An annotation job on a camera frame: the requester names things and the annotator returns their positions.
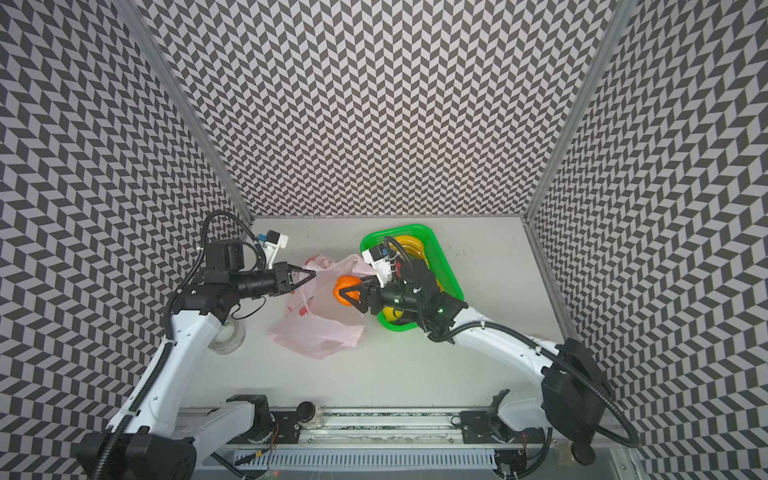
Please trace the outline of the large orange fake orange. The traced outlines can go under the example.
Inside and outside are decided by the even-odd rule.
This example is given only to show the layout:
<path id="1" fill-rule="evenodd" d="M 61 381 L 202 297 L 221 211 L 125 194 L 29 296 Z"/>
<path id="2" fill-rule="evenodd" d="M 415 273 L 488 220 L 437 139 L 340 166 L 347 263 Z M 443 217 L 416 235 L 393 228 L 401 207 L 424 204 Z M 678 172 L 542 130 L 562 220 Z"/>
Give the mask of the large orange fake orange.
<path id="1" fill-rule="evenodd" d="M 357 306 L 360 303 L 360 285 L 362 279 L 353 275 L 340 276 L 335 284 L 333 295 L 344 306 Z"/>

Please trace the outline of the pink plastic bag peach print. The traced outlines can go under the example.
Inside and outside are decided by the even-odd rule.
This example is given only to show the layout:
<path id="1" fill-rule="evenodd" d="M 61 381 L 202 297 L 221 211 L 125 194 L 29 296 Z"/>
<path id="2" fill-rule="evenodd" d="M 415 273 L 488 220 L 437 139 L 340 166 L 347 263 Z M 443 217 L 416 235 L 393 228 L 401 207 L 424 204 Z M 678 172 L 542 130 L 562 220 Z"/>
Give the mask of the pink plastic bag peach print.
<path id="1" fill-rule="evenodd" d="M 287 296 L 285 314 L 267 330 L 278 345 L 312 359 L 324 359 L 357 346 L 365 330 L 364 314 L 334 295 L 338 279 L 374 273 L 358 254 L 335 261 L 317 254 L 304 268 L 316 276 Z"/>

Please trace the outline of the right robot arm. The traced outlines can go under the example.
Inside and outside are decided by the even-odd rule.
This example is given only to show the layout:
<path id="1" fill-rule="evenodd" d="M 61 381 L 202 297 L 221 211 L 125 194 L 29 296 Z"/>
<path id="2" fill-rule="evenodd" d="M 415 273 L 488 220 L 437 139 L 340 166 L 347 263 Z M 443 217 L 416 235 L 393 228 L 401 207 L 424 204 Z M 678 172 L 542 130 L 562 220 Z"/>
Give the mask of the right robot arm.
<path id="1" fill-rule="evenodd" d="M 493 439 L 508 443 L 529 429 L 558 432 L 583 462 L 596 435 L 627 448 L 640 435 L 614 401 L 606 375 L 583 343 L 557 344 L 494 322 L 442 290 L 430 270 L 401 274 L 387 283 L 375 276 L 345 275 L 334 287 L 337 301 L 362 313 L 392 308 L 413 315 L 428 340 L 474 349 L 507 365 L 535 386 L 533 393 L 501 390 L 485 417 Z"/>

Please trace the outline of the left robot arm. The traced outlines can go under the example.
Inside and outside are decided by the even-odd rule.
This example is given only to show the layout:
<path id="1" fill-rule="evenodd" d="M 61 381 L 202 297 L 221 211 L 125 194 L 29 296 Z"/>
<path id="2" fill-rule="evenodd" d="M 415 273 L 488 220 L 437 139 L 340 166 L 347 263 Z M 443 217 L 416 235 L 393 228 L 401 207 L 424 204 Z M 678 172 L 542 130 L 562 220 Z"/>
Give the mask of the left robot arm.
<path id="1" fill-rule="evenodd" d="M 235 395 L 204 415 L 182 413 L 182 400 L 237 304 L 289 294 L 315 275 L 286 262 L 248 270 L 241 240 L 202 247 L 169 302 L 165 336 L 139 383 L 104 431 L 86 434 L 75 446 L 87 476 L 188 479 L 202 460 L 239 436 L 268 440 L 275 420 L 263 395 Z"/>

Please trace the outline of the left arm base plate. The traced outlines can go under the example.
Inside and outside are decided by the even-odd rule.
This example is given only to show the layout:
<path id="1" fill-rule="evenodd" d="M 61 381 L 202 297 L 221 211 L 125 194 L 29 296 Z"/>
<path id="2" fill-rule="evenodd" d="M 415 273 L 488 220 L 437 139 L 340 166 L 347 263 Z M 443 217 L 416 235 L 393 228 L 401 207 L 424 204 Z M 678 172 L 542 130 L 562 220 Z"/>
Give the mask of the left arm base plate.
<path id="1" fill-rule="evenodd" d="M 227 403 L 246 402 L 253 407 L 254 418 L 247 422 L 249 428 L 234 437 L 230 444 L 297 444 L 301 427 L 294 410 L 274 410 L 266 395 L 239 394 Z"/>

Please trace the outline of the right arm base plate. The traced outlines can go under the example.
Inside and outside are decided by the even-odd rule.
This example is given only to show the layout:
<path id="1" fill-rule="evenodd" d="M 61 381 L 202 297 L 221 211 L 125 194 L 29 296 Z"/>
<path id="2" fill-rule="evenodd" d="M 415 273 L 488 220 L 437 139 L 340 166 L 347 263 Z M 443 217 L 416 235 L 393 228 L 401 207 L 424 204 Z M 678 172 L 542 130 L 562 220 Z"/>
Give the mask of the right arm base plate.
<path id="1" fill-rule="evenodd" d="M 451 420 L 461 430 L 465 444 L 528 444 L 542 443 L 546 438 L 545 428 L 514 429 L 504 423 L 500 409 L 504 400 L 510 399 L 510 390 L 500 390 L 491 404 L 484 409 L 463 410 Z"/>

